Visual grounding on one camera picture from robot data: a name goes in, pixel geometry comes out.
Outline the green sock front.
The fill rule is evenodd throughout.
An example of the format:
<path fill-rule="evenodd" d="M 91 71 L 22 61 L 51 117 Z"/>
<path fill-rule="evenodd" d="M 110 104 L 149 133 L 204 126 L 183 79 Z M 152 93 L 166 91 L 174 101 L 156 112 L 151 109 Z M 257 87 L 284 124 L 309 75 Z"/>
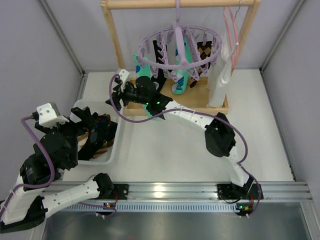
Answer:
<path fill-rule="evenodd" d="M 161 90 L 160 87 L 160 72 L 158 73 L 158 78 L 154 78 L 153 74 L 151 73 L 151 68 L 148 64 L 141 66 L 139 61 L 137 60 L 137 54 L 133 54 L 133 61 L 135 63 L 135 76 L 138 77 L 149 77 L 153 84 L 155 85 L 155 89 L 159 92 Z"/>

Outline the purple round clip hanger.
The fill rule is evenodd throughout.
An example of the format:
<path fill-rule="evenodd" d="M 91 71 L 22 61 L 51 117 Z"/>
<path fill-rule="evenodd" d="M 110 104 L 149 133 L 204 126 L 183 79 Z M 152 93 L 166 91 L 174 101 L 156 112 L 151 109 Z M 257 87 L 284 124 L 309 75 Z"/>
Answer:
<path fill-rule="evenodd" d="M 187 69 L 189 75 L 196 81 L 200 80 L 198 69 L 202 69 L 203 73 L 207 73 L 208 63 L 210 67 L 216 63 L 218 55 L 222 49 L 222 38 L 214 30 L 197 25 L 181 25 L 180 24 L 180 1 L 175 2 L 176 20 L 170 27 L 161 28 L 143 38 L 138 44 L 137 60 L 143 67 L 145 64 L 150 66 L 151 73 L 156 78 L 158 72 L 162 69 L 175 81 L 178 81 L 177 74 L 174 73 L 179 69 Z M 198 46 L 196 43 L 196 36 L 194 32 L 199 32 L 202 35 L 202 42 L 206 44 L 209 41 L 208 35 L 212 36 L 211 54 L 210 57 L 201 60 Z M 152 62 L 145 58 L 145 53 L 150 52 L 150 40 L 155 37 L 158 46 L 158 54 L 160 63 Z M 169 64 L 167 45 L 175 38 L 178 64 Z M 188 41 L 188 46 L 192 55 L 192 62 L 188 63 L 185 53 L 184 38 Z"/>

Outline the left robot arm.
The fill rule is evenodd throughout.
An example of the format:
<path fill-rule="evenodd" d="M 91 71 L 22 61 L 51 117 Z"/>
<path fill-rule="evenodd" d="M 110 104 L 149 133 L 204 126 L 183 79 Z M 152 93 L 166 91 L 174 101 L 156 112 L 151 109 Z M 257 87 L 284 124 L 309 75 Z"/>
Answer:
<path fill-rule="evenodd" d="M 38 106 L 32 115 L 21 119 L 34 140 L 34 153 L 23 162 L 13 189 L 0 204 L 1 234 L 35 228 L 66 207 L 90 199 L 106 199 L 113 192 L 109 175 L 99 173 L 69 190 L 43 195 L 61 178 L 60 170 L 78 165 L 78 137 L 97 125 L 97 117 L 89 107 L 74 107 L 71 112 L 79 122 L 60 114 L 54 103 Z"/>

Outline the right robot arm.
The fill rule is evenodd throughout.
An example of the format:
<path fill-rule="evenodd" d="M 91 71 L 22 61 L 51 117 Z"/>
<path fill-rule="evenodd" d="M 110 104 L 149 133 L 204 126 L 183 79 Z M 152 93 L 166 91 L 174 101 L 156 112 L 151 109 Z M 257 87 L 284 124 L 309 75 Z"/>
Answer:
<path fill-rule="evenodd" d="M 115 74 L 109 83 L 109 97 L 106 101 L 117 114 L 129 121 L 120 111 L 133 102 L 145 106 L 149 120 L 160 118 L 180 123 L 204 134 L 205 148 L 213 156 L 222 159 L 229 174 L 232 188 L 239 194 L 248 194 L 255 178 L 244 169 L 242 163 L 248 155 L 248 144 L 243 140 L 244 156 L 239 157 L 236 136 L 243 135 L 231 125 L 225 114 L 211 115 L 192 110 L 173 100 L 155 88 L 147 76 L 141 76 L 132 84 L 122 73 Z"/>

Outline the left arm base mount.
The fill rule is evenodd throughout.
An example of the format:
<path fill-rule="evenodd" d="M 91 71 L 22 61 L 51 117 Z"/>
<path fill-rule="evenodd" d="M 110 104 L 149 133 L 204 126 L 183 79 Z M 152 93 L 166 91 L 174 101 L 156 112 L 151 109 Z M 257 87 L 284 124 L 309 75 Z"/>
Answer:
<path fill-rule="evenodd" d="M 98 197 L 92 198 L 92 200 L 127 200 L 129 193 L 129 185 L 116 183 L 111 186 L 107 186 L 99 192 Z"/>

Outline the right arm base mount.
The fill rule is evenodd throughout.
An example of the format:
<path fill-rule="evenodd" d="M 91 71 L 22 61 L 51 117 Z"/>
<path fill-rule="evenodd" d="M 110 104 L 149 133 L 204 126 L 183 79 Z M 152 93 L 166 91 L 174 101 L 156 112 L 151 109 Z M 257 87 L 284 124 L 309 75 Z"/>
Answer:
<path fill-rule="evenodd" d="M 240 187 L 233 183 L 221 183 L 217 185 L 218 199 L 226 201 L 236 200 L 263 200 L 264 195 L 260 184 L 253 183 L 251 187 Z"/>

